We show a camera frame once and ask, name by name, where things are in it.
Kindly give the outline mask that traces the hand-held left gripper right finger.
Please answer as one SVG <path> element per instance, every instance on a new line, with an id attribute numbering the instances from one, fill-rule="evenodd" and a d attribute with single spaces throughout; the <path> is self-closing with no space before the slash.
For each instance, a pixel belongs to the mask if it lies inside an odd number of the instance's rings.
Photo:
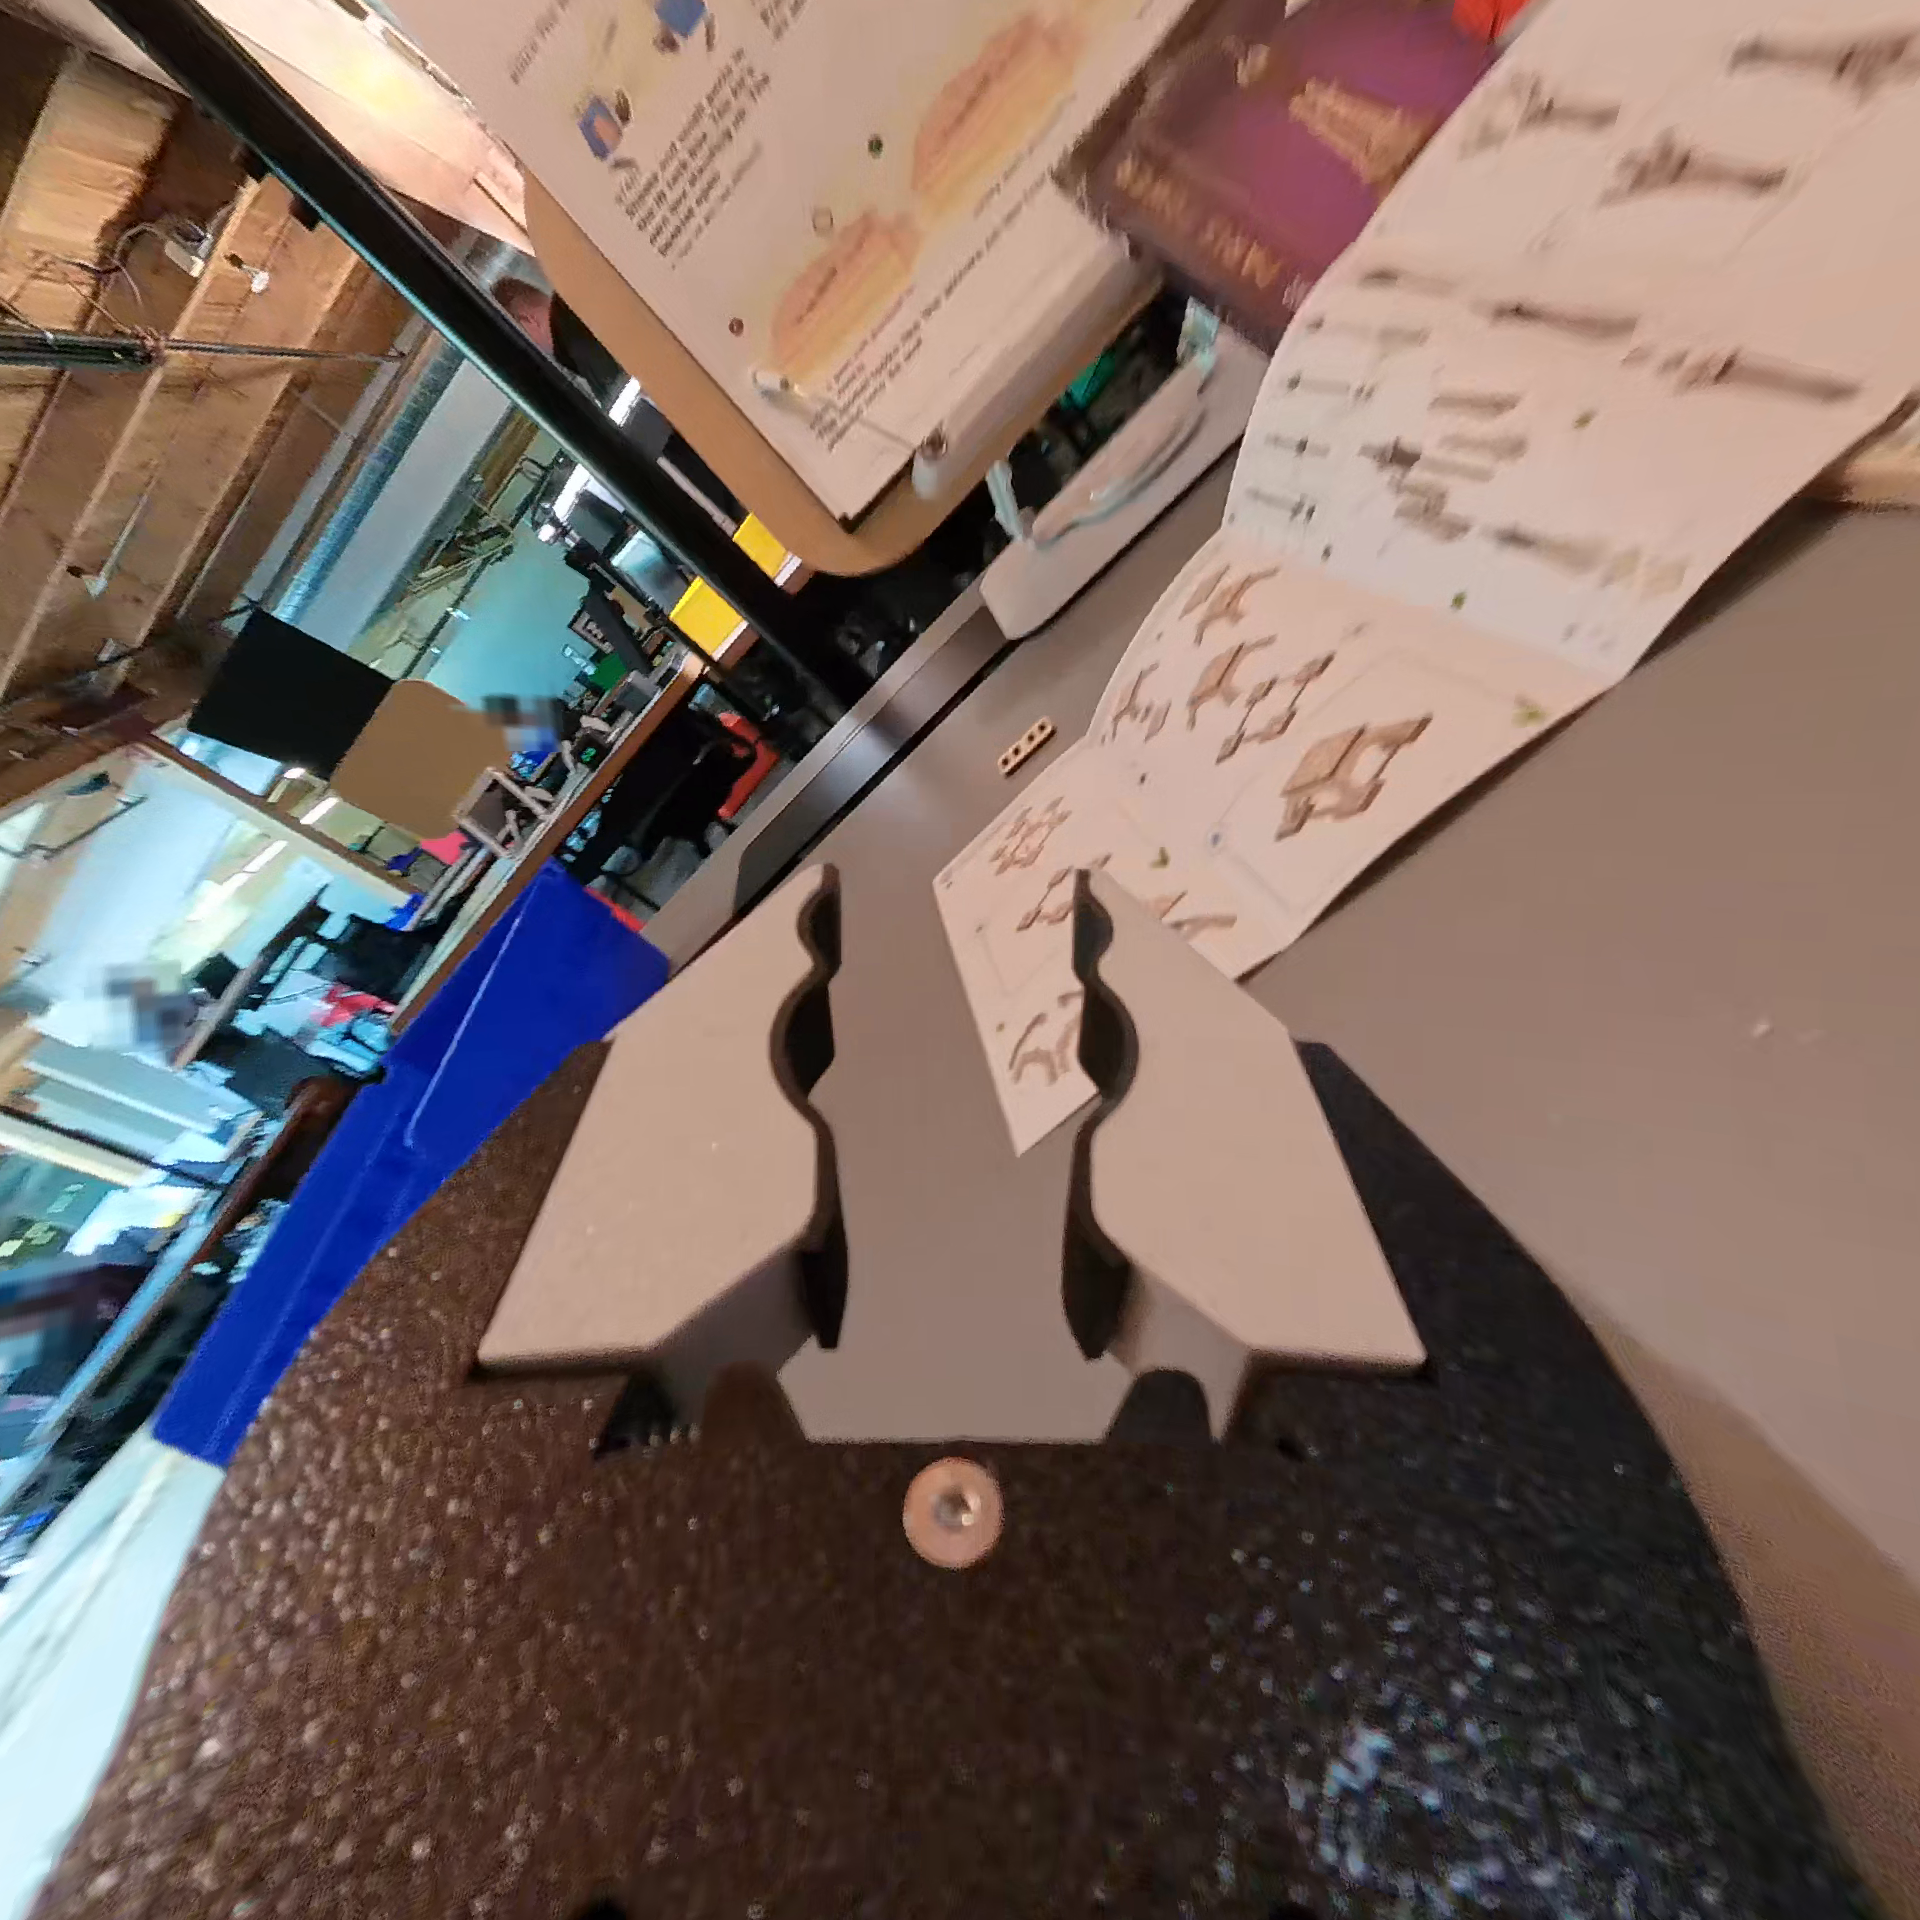
<path id="1" fill-rule="evenodd" d="M 1427 1343 L 1281 1020 L 1101 870 L 1071 888 L 1062 1311 L 1146 1407 L 1235 1435 L 1270 1376 L 1415 1377 Z"/>

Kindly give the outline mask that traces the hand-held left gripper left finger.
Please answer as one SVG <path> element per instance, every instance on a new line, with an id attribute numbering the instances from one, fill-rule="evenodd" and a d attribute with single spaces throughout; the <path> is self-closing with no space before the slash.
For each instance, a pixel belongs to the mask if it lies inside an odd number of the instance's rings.
<path id="1" fill-rule="evenodd" d="M 813 1091 L 842 904 L 834 863 L 805 869 L 615 1031 L 482 1376 L 621 1371 L 685 1420 L 732 1365 L 836 1349 L 847 1227 Z"/>

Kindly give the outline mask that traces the grey desk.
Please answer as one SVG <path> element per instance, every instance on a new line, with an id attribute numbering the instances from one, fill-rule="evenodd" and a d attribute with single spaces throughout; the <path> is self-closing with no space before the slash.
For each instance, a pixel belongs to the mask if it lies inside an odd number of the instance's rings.
<path id="1" fill-rule="evenodd" d="M 1796 508 L 1252 995 L 1588 1317 L 1916 1916 L 1916 515 Z"/>

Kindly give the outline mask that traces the white top wooden-edge desk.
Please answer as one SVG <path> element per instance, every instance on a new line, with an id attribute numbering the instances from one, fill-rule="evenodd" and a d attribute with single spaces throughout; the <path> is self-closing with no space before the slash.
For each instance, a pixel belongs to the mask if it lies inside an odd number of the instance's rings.
<path id="1" fill-rule="evenodd" d="M 2 1621 L 4 1783 L 90 1792 L 223 1469 L 137 1430 L 47 1526 Z"/>

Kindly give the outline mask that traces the blue plastic bin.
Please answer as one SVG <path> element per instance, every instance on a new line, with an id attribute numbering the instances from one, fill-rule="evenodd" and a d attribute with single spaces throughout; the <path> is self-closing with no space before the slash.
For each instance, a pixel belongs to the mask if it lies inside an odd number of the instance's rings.
<path id="1" fill-rule="evenodd" d="M 314 1327 L 493 1129 L 669 975 L 609 900 L 541 865 L 391 1044 L 153 1420 L 223 1467 Z"/>

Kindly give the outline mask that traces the red orange bag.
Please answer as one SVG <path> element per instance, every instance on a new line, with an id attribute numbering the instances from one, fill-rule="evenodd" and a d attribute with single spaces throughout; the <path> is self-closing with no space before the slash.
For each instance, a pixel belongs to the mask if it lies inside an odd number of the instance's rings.
<path id="1" fill-rule="evenodd" d="M 767 740 L 751 719 L 735 710 L 719 710 L 715 725 L 734 740 L 732 758 L 735 764 L 735 777 L 715 812 L 715 821 L 734 830 L 745 807 L 781 772 L 785 757 L 778 743 Z"/>

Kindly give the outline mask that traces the folded assembly instruction sheet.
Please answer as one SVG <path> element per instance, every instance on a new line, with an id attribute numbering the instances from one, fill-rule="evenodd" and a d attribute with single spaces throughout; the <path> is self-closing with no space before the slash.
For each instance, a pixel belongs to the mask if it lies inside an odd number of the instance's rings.
<path id="1" fill-rule="evenodd" d="M 1249 975 L 1916 404 L 1916 159 L 1916 5 L 1524 13 L 1085 731 L 932 881 L 1018 1153 L 1094 1095 L 1079 872 Z"/>

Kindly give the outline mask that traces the black monitor screen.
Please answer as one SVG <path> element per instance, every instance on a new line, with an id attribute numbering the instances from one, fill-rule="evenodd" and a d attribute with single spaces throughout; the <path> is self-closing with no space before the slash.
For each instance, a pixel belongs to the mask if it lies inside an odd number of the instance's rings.
<path id="1" fill-rule="evenodd" d="M 257 607 L 185 727 L 266 760 L 333 777 L 393 685 L 367 662 Z"/>

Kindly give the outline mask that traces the black pole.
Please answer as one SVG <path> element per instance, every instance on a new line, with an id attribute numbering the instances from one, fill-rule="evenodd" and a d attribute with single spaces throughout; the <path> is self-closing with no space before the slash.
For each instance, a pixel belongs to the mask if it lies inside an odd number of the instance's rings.
<path id="1" fill-rule="evenodd" d="M 677 561 L 706 577 L 761 639 L 796 648 L 819 637 L 794 597 L 724 540 L 714 516 L 663 477 L 396 195 L 223 27 L 188 1 L 100 1 L 100 11 L 587 467 Z"/>

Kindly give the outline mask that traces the purple model kit card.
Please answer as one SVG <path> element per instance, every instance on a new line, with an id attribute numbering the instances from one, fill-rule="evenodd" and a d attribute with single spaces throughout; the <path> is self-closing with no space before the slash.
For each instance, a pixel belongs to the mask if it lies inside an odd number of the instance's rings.
<path id="1" fill-rule="evenodd" d="M 1274 350 L 1494 60 L 1460 5 L 1194 5 L 1062 183 L 1167 283 Z"/>

